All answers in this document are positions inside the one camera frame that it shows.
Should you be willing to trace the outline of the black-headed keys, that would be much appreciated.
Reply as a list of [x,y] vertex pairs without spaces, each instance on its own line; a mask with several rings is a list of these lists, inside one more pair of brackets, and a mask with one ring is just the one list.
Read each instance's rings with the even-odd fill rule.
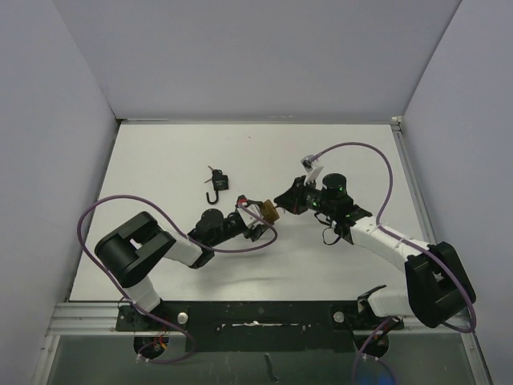
[[212,166],[208,166],[208,169],[211,172],[211,176],[204,182],[207,184],[208,182],[216,183],[224,174],[220,169],[213,168]]

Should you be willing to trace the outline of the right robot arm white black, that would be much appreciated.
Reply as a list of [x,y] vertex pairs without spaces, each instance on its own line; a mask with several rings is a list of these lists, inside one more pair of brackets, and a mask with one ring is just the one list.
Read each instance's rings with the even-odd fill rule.
[[405,275],[405,289],[379,286],[358,299],[363,326],[374,328],[385,317],[415,316],[435,328],[474,305],[475,291],[452,245],[415,240],[378,224],[349,196],[343,175],[325,176],[321,188],[299,176],[274,202],[294,215],[312,211],[339,239],[369,250]]

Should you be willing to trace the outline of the brass padlock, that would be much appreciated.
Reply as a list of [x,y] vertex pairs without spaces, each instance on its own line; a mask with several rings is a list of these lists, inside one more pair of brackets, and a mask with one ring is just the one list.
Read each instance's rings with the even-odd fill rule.
[[279,218],[280,215],[271,200],[263,201],[259,204],[259,209],[261,212],[261,216],[267,221],[269,224],[274,224]]

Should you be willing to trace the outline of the black padlock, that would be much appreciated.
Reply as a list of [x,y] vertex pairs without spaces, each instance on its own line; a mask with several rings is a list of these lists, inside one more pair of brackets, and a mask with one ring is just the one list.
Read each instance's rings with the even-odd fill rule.
[[207,202],[210,205],[215,205],[219,201],[219,193],[220,193],[220,191],[225,191],[225,190],[229,189],[229,178],[228,178],[228,176],[224,174],[215,184],[212,183],[212,187],[213,187],[213,191],[215,193],[215,199],[214,200],[211,199],[211,197],[209,195],[209,192],[206,192],[205,195],[206,195]]

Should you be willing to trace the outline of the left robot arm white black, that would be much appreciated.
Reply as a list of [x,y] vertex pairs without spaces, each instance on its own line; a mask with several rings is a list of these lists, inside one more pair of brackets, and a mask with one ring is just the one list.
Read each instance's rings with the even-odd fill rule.
[[249,201],[240,196],[238,203],[248,210],[237,208],[225,216],[218,209],[208,209],[186,237],[163,229],[150,213],[143,211],[97,243],[96,256],[137,305],[134,318],[144,329],[155,329],[164,316],[161,298],[149,278],[161,259],[197,270],[213,259],[213,248],[234,237],[258,240],[268,227],[255,216],[269,224],[278,218],[270,201]]

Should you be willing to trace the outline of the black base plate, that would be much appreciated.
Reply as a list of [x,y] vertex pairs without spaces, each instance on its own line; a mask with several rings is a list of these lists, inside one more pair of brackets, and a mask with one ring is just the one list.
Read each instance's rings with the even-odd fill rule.
[[160,357],[176,336],[184,354],[271,353],[325,350],[352,353],[363,346],[378,357],[389,348],[388,334],[404,322],[372,314],[357,301],[163,301],[149,315],[132,306],[118,309],[115,329],[133,332],[135,352]]

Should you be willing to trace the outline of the aluminium right rail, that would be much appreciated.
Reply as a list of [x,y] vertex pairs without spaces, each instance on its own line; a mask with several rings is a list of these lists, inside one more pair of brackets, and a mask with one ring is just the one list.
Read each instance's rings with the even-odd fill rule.
[[[407,184],[410,194],[414,201],[415,212],[422,229],[422,235],[429,242],[437,243],[438,239],[434,233],[434,229],[428,214],[426,203],[424,201],[422,191],[420,189],[417,178],[414,174],[414,168],[410,160],[406,142],[404,140],[404,132],[402,128],[402,116],[391,118],[391,129],[394,134],[394,140],[398,148],[398,153],[402,162],[402,167],[406,175]],[[487,368],[482,350],[475,332],[468,334],[460,334],[467,360],[470,364],[472,376],[476,384],[492,384],[491,376]]]

